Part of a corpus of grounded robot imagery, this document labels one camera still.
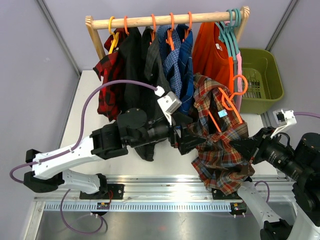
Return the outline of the brown red plaid shirt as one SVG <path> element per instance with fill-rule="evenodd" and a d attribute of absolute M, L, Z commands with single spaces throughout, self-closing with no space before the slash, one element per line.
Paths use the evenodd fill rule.
<path fill-rule="evenodd" d="M 203 115 L 203 90 L 206 76 L 196 73 L 193 76 L 193 104 L 189 115 L 193 122 L 188 129 L 195 135 L 205 138 L 205 142 L 196 147 L 198 156 L 191 163 L 205 187 L 219 190 L 224 195 L 233 194 L 248 177 L 255 172 L 230 141 L 246 139 L 249 136 L 248 125 L 238 125 L 222 133 L 208 133 L 206 117 Z"/>

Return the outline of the orange hanger of plaid shirt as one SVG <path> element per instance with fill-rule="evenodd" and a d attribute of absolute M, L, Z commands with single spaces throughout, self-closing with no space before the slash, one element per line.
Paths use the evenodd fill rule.
<path fill-rule="evenodd" d="M 232 93 L 222 83 L 206 77 L 203 87 L 203 116 L 206 118 L 208 133 L 223 133 L 245 124 L 236 106 L 236 97 L 243 91 Z"/>

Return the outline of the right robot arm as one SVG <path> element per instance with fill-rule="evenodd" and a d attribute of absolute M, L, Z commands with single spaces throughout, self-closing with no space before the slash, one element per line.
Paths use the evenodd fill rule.
<path fill-rule="evenodd" d="M 297 204 L 293 225 L 276 214 L 252 182 L 233 181 L 227 185 L 232 198 L 241 198 L 260 226 L 262 240 L 318 240 L 320 238 L 320 135 L 305 133 L 296 148 L 282 144 L 273 127 L 264 127 L 254 136 L 233 140 L 230 145 L 251 164 L 268 162 L 294 181 L 292 192 Z"/>

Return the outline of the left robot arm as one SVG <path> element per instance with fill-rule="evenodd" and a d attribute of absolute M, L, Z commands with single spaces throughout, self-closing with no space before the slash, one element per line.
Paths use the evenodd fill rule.
<path fill-rule="evenodd" d="M 109 199 L 114 191 L 109 189 L 106 176 L 83 174 L 71 168 L 127 155 L 127 147 L 144 147 L 164 140 L 185 155 L 205 142 L 204 137 L 188 130 L 191 122 L 180 112 L 173 114 L 173 123 L 165 117 L 149 121 L 143 110 L 131 108 L 118 115 L 115 122 L 94 130 L 77 146 L 46 153 L 28 150 L 25 161 L 32 170 L 24 174 L 22 183 L 35 193 L 66 188 L 79 191 L 83 200 Z"/>

